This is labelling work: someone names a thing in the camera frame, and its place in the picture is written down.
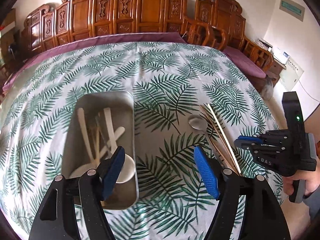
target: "electrical cable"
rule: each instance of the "electrical cable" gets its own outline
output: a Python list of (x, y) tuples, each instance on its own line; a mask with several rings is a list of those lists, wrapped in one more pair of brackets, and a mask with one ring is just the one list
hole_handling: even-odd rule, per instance
[(299, 81), (301, 87), (303, 88), (303, 90), (308, 94), (308, 96), (310, 96), (314, 101), (317, 101), (317, 102), (320, 104), (320, 101), (318, 101), (317, 99), (313, 98), (313, 97), (304, 89), (304, 87), (302, 86), (300, 80), (298, 80), (298, 81)]

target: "human hand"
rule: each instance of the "human hand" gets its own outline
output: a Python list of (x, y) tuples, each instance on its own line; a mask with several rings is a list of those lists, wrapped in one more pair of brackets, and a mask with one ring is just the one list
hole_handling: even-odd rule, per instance
[(305, 196), (310, 195), (314, 192), (320, 185), (320, 160), (317, 157), (317, 167), (316, 171), (297, 171), (291, 177), (282, 177), (284, 192), (288, 195), (293, 194), (293, 181), (303, 179), (306, 181), (306, 191)]

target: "blue gripper pad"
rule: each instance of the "blue gripper pad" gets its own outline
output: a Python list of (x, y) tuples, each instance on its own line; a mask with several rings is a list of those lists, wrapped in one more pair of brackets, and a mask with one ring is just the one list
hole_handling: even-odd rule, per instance
[(218, 180), (208, 163), (209, 158), (199, 146), (193, 150), (193, 157), (207, 192), (213, 196), (214, 199), (218, 199), (220, 196)]
[(112, 163), (110, 165), (110, 168), (107, 174), (105, 175), (105, 177), (103, 178), (103, 191), (102, 191), (103, 200), (106, 200), (112, 194), (112, 190), (115, 186), (115, 183), (119, 177), (120, 171), (124, 164), (124, 159), (125, 159), (124, 149), (121, 147), (117, 155), (113, 156), (113, 158), (111, 159), (112, 159)]
[(251, 137), (251, 136), (242, 136), (242, 135), (240, 135), (238, 137), (238, 140), (252, 141), (252, 142), (255, 142), (256, 144), (263, 144), (263, 140), (261, 140), (258, 137), (253, 137), (253, 136)]

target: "wall sign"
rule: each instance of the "wall sign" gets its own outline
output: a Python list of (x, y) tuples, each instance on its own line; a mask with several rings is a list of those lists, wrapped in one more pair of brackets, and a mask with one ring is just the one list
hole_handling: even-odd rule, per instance
[(291, 0), (280, 0), (279, 9), (291, 14), (303, 22), (305, 8), (298, 3)]

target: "metal spoon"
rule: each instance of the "metal spoon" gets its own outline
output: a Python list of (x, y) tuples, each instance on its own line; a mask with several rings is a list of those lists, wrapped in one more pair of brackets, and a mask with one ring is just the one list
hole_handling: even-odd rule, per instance
[(210, 141), (209, 135), (207, 133), (207, 128), (208, 128), (207, 121), (202, 116), (199, 116), (197, 114), (193, 114), (193, 115), (189, 116), (188, 123), (192, 128), (199, 130), (199, 131), (202, 131), (204, 133), (214, 156), (216, 157), (216, 159), (220, 163), (220, 165), (224, 168), (225, 166), (219, 157), (219, 153), (217, 152), (214, 145)]

